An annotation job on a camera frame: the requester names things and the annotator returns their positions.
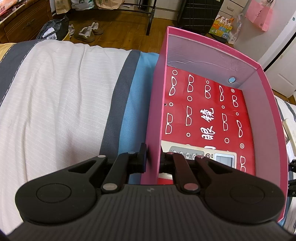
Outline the pair of brown shoes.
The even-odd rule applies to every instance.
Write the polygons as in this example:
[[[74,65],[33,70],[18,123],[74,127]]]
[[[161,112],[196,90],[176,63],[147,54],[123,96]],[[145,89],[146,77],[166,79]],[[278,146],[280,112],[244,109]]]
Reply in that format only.
[[[81,30],[74,34],[76,40],[81,40],[86,43],[91,43],[95,40],[95,36],[102,35],[103,28],[99,26],[98,22],[93,22],[87,27],[83,27]]]

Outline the white drawer cabinet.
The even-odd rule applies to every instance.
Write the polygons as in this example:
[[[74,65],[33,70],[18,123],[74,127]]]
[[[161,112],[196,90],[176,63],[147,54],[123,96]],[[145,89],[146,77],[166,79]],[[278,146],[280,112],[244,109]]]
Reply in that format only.
[[[247,2],[248,0],[224,0],[220,11],[230,16],[237,16],[243,12]]]

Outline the dark plastic parcel bag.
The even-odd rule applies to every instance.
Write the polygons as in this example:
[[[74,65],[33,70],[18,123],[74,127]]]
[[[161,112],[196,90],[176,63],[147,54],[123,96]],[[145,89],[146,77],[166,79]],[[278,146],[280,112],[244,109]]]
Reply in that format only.
[[[69,19],[53,19],[43,25],[36,39],[63,40],[69,32]]]

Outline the wooden dresser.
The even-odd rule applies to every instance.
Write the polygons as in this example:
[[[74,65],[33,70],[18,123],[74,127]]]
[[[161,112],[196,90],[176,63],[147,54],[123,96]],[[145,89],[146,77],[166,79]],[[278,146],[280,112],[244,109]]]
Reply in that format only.
[[[50,1],[24,1],[1,21],[1,43],[36,39],[43,25],[52,19]]]

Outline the white door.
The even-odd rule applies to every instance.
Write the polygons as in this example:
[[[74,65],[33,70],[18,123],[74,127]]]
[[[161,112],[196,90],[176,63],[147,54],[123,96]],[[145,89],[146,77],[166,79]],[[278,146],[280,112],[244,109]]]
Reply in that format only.
[[[259,59],[271,88],[290,98],[295,94],[295,14]]]

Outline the pink cardboard box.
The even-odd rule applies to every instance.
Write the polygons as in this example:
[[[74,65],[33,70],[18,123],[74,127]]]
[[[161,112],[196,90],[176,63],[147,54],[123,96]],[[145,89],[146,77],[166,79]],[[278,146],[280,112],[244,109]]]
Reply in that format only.
[[[141,183],[157,184],[160,171],[167,67],[209,78],[242,91],[254,145],[255,174],[278,186],[287,199],[288,164],[282,122],[262,67],[249,57],[207,37],[168,27],[154,70],[146,144],[149,151]],[[284,207],[278,219],[283,218]]]

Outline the large brown paper bag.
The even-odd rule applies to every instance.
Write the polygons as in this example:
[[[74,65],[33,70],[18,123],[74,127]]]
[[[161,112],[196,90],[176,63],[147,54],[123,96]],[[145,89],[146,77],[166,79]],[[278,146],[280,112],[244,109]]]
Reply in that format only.
[[[95,0],[96,5],[101,9],[118,9],[125,0]]]

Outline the black metal rack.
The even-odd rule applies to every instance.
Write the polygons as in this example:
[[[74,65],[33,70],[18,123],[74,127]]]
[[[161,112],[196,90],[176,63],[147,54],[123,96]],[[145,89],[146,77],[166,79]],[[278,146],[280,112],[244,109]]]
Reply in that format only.
[[[125,1],[118,9],[107,9],[116,11],[128,11],[146,14],[149,17],[147,22],[146,35],[149,36],[156,11],[157,1]]]

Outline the white green plastic bag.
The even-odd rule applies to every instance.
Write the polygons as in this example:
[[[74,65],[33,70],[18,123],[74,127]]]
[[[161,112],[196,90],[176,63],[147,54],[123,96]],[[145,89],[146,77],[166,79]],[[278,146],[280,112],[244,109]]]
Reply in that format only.
[[[78,11],[94,8],[95,4],[93,0],[71,0],[72,8]]]

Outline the beige remote with LCD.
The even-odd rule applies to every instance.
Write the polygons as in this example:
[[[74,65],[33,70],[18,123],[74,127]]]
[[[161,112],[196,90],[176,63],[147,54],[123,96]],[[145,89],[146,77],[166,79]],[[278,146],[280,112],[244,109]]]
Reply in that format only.
[[[235,152],[222,151],[214,147],[195,147],[169,141],[161,141],[163,152],[179,153],[187,160],[194,160],[196,156],[205,156],[226,166],[236,168],[237,154]]]

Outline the striped bed sheet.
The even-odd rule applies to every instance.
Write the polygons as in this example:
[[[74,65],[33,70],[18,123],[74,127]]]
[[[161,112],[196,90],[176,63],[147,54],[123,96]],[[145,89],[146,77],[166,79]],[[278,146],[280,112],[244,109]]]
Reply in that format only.
[[[1,60],[1,240],[295,240],[278,221],[220,219],[164,172],[148,185],[144,173],[131,174],[121,191],[69,223],[22,220],[15,196],[27,182],[146,144],[158,58],[54,40],[8,49]]]

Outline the pink paper bag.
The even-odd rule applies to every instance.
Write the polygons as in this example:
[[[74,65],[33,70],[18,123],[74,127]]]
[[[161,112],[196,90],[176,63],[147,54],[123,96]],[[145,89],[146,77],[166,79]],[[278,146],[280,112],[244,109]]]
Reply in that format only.
[[[251,1],[246,11],[245,17],[260,30],[266,32],[273,16],[274,1]]]

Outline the black suitcase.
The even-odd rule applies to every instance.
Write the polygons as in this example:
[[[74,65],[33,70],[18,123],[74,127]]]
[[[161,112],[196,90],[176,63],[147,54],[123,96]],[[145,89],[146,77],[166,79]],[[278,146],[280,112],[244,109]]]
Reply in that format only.
[[[205,35],[210,31],[224,0],[183,0],[177,16],[179,28]]]

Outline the colourful gift bag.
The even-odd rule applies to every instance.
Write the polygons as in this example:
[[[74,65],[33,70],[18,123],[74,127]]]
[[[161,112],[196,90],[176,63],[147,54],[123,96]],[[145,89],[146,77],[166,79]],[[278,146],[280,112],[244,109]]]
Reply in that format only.
[[[227,39],[230,31],[232,30],[234,18],[226,18],[224,16],[218,15],[215,18],[215,21],[212,27],[209,30],[209,34],[215,35],[217,37],[221,37],[223,39]]]

